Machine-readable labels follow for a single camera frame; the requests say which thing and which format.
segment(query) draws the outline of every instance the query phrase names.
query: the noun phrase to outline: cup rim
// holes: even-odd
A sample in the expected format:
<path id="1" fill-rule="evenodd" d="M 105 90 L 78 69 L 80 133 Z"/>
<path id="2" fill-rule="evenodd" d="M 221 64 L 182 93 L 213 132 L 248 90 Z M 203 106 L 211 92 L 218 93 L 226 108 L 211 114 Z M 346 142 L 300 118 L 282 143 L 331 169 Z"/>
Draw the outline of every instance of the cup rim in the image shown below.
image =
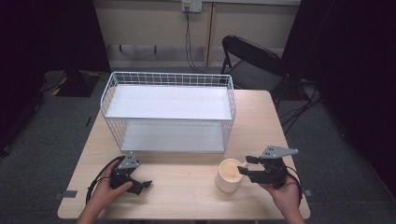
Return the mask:
<path id="1" fill-rule="evenodd" d="M 239 174 L 239 173 L 238 173 L 238 174 L 239 174 L 240 177 L 237 178 L 236 180 L 228 180 L 228 179 L 226 179 L 226 178 L 222 175 L 220 167 L 221 167 L 221 165 L 222 165 L 224 162 L 226 162 L 226 161 L 236 161 L 237 163 L 239 163 L 239 166 L 242 166 L 242 162 L 239 161 L 239 160 L 236 160 L 236 159 L 230 158 L 230 159 L 225 159 L 225 160 L 223 160 L 223 161 L 220 163 L 220 165 L 219 165 L 219 174 L 220 174 L 221 178 L 222 178 L 223 180 L 227 181 L 227 182 L 230 182 L 230 183 L 237 183 L 237 182 L 241 181 L 242 178 L 243 178 L 244 176 L 241 175 L 241 174 Z"/>

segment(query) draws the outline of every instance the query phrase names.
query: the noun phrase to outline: gray carpet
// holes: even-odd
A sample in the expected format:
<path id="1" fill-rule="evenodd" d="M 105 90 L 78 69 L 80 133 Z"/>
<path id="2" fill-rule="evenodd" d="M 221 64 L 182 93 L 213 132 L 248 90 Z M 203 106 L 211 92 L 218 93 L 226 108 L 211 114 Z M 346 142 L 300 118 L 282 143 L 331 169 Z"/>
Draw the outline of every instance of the gray carpet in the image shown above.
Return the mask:
<path id="1" fill-rule="evenodd" d="M 193 73 L 189 67 L 124 70 Z M 200 70 L 219 72 L 219 68 Z M 61 74 L 49 73 L 48 86 Z M 67 188 L 99 111 L 107 79 L 108 74 L 103 74 L 90 98 L 54 97 L 50 91 L 45 94 L 39 111 L 10 145 L 10 155 L 0 158 L 0 223 L 74 223 L 57 217 L 60 201 L 53 195 Z M 304 101 L 284 101 L 278 114 L 302 105 Z M 307 197 L 311 209 L 307 223 L 396 223 L 393 198 L 342 134 L 342 125 L 323 102 L 306 110 L 286 134 L 289 146 L 300 149 L 293 158 L 304 189 L 313 193 Z"/>

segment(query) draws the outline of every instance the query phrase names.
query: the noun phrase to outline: black cable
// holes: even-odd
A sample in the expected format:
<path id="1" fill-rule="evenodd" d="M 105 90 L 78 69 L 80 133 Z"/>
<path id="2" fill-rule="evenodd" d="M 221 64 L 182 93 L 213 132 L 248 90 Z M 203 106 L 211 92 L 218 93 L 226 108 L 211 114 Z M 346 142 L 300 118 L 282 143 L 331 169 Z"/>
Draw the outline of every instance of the black cable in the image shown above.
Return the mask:
<path id="1" fill-rule="evenodd" d="M 319 97 L 314 103 L 312 103 L 312 101 L 313 101 L 313 99 L 314 99 L 314 97 L 315 97 L 315 94 L 316 94 L 317 90 L 318 90 L 318 85 L 315 86 L 315 89 L 314 89 L 314 92 L 312 93 L 312 96 L 309 98 L 309 101 L 308 101 L 305 105 L 303 105 L 302 107 L 300 107 L 300 108 L 298 108 L 298 109 L 292 109 L 292 110 L 288 111 L 287 113 L 285 113 L 285 114 L 283 114 L 283 115 L 280 116 L 280 117 L 283 117 L 283 116 L 289 114 L 291 111 L 295 111 L 295 113 L 294 113 L 290 118 L 288 118 L 286 121 L 284 121 L 284 122 L 281 124 L 281 126 L 284 126 L 284 125 L 286 125 L 288 122 L 290 122 L 290 121 L 293 119 L 293 122 L 292 122 L 291 125 L 288 127 L 288 129 L 284 132 L 284 134 L 286 134 L 286 133 L 289 132 L 291 126 L 292 126 L 292 125 L 297 121 L 297 119 L 305 112 L 305 110 L 307 110 L 308 108 L 311 108 L 312 106 L 314 106 L 315 104 L 317 104 L 317 103 L 321 100 L 321 97 Z"/>
<path id="2" fill-rule="evenodd" d="M 300 178 L 300 176 L 298 175 L 298 173 L 297 173 L 296 170 L 294 170 L 293 168 L 291 168 L 291 167 L 289 167 L 289 166 L 287 166 L 287 167 L 288 167 L 289 169 L 291 169 L 291 170 L 297 175 L 297 177 L 298 177 L 298 179 L 297 179 L 294 175 L 292 175 L 291 173 L 288 172 L 288 176 L 290 176 L 291 178 L 293 178 L 294 181 L 297 183 L 297 188 L 298 188 L 298 193 L 299 193 L 299 202 L 298 202 L 298 204 L 300 205 L 300 204 L 301 204 L 301 199 L 303 198 L 303 184 L 302 184 L 302 182 L 301 182 L 301 178 Z"/>
<path id="3" fill-rule="evenodd" d="M 187 30 L 186 30 L 186 54 L 187 54 L 187 63 L 189 64 L 190 68 L 195 72 L 195 73 L 204 73 L 203 71 L 201 71 L 200 69 L 198 69 L 193 60 L 192 60 L 192 56 L 191 56 L 191 36 L 190 36 L 190 15 L 189 15 L 189 11 L 190 8 L 189 7 L 184 7 L 185 12 L 186 12 L 186 19 L 187 19 Z"/>
<path id="4" fill-rule="evenodd" d="M 233 84 L 233 86 L 236 87 L 238 90 L 243 90 L 242 87 L 240 87 L 240 86 L 238 86 L 238 85 L 236 85 L 236 84 Z"/>
<path id="5" fill-rule="evenodd" d="M 90 200 L 90 198 L 91 198 L 91 196 L 92 196 L 93 189 L 95 188 L 95 186 L 96 186 L 96 184 L 99 182 L 99 180 L 102 180 L 102 179 L 105 179 L 105 178 L 110 178 L 109 176 L 103 177 L 103 178 L 99 178 L 99 177 L 102 175 L 102 173 L 108 168 L 109 165 L 111 165 L 111 163 L 113 163 L 114 161 L 120 161 L 120 160 L 122 160 L 123 158 L 124 158 L 124 156 L 120 156 L 120 157 L 117 157 L 117 158 L 113 159 L 112 161 L 110 161 L 110 162 L 101 170 L 101 172 L 99 173 L 99 175 L 96 176 L 96 178 L 92 181 L 91 185 L 88 187 L 88 192 L 87 192 L 87 197 L 86 197 L 85 203 L 88 203 L 88 201 Z"/>
<path id="6" fill-rule="evenodd" d="M 291 123 L 291 125 L 289 126 L 289 128 L 284 132 L 284 134 L 288 133 L 288 131 L 290 130 L 291 126 L 293 126 L 293 124 L 297 121 L 297 119 L 305 112 L 305 110 L 307 110 L 308 108 L 314 106 L 315 104 L 319 103 L 321 100 L 321 98 L 318 98 L 312 105 L 308 105 L 306 106 L 302 111 L 300 111 L 298 114 L 296 114 L 294 117 L 294 121 Z"/>

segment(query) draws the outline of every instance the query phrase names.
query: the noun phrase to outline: basket shelf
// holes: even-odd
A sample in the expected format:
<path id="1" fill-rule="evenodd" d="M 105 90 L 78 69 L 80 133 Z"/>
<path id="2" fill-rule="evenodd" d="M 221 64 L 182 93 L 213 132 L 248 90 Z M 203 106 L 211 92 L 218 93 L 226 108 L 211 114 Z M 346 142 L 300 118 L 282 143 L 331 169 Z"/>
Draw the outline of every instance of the basket shelf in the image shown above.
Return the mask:
<path id="1" fill-rule="evenodd" d="M 233 84 L 227 75 L 116 72 L 101 110 L 122 151 L 223 152 Z"/>

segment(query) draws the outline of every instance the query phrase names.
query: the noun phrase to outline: human hand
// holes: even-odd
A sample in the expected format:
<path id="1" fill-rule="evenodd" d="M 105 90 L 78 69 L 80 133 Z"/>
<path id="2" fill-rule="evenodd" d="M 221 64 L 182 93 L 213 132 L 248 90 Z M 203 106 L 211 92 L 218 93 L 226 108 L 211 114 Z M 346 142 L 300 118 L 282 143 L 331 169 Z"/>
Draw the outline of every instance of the human hand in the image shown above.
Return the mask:
<path id="1" fill-rule="evenodd" d="M 110 175 L 118 161 L 112 162 L 101 174 L 96 188 L 82 210 L 77 223 L 94 223 L 99 213 L 113 203 L 123 192 L 132 186 L 132 182 L 126 182 L 116 189 L 110 187 Z"/>
<path id="2" fill-rule="evenodd" d="M 269 184 L 259 184 L 273 197 L 276 207 L 280 210 L 288 223 L 304 223 L 299 210 L 300 195 L 297 182 L 290 176 L 286 177 L 286 184 L 275 189 Z"/>
<path id="3" fill-rule="evenodd" d="M 94 202 L 98 208 L 102 211 L 107 208 L 111 203 L 113 203 L 123 192 L 132 186 L 132 182 L 126 182 L 125 184 L 119 186 L 117 189 L 110 187 L 110 175 L 114 166 L 118 161 L 113 161 L 107 169 L 102 173 L 100 179 L 96 185 L 96 189 L 93 192 L 90 202 Z"/>

